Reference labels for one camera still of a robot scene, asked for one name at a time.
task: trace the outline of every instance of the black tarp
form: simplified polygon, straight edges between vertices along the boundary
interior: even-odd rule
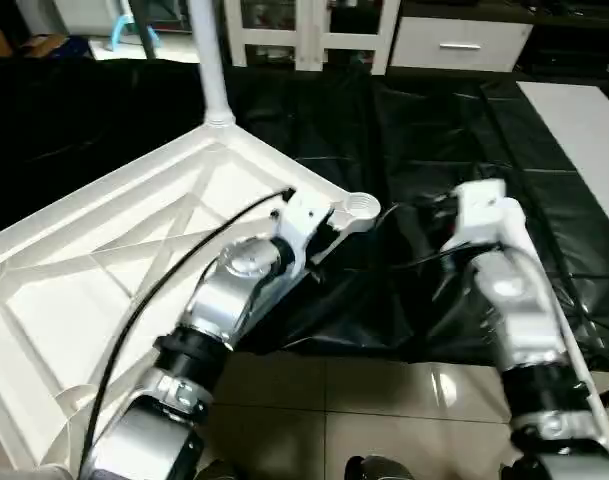
[[[514,82],[246,69],[226,81],[240,126],[385,208],[503,178],[590,366],[609,370],[609,220]],[[0,61],[0,230],[198,126],[202,112],[192,65]],[[439,248],[449,220],[434,214],[401,208],[347,241],[325,281],[307,278],[242,347],[490,363],[480,325],[492,312],[466,275],[439,262],[381,268]],[[341,271],[356,262],[370,270]]]

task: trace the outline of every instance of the floor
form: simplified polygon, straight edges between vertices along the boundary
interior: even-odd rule
[[[161,45],[155,48],[157,58],[183,63],[198,63],[197,50],[193,37],[184,33],[160,33]],[[123,35],[115,51],[109,48],[108,37],[91,37],[88,41],[96,60],[116,58],[144,59],[142,42],[137,35]]]
[[[609,374],[594,378],[609,388]],[[495,480],[516,458],[491,368],[239,353],[216,398],[201,464],[225,458],[251,480],[340,480],[351,456],[368,454],[416,480]]]

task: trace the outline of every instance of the silver robot arm segment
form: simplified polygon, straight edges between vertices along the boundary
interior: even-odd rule
[[[159,356],[137,381],[93,448],[80,480],[192,479],[204,448],[199,426],[238,341],[352,232],[368,230],[379,203],[349,194],[331,204],[296,192],[274,231],[226,246],[207,267]],[[320,232],[328,238],[309,251]]]
[[[496,244],[473,260],[475,284],[497,315],[487,326],[524,456],[506,480],[609,479],[609,423],[584,359],[504,183],[460,185],[454,236],[443,249]]]

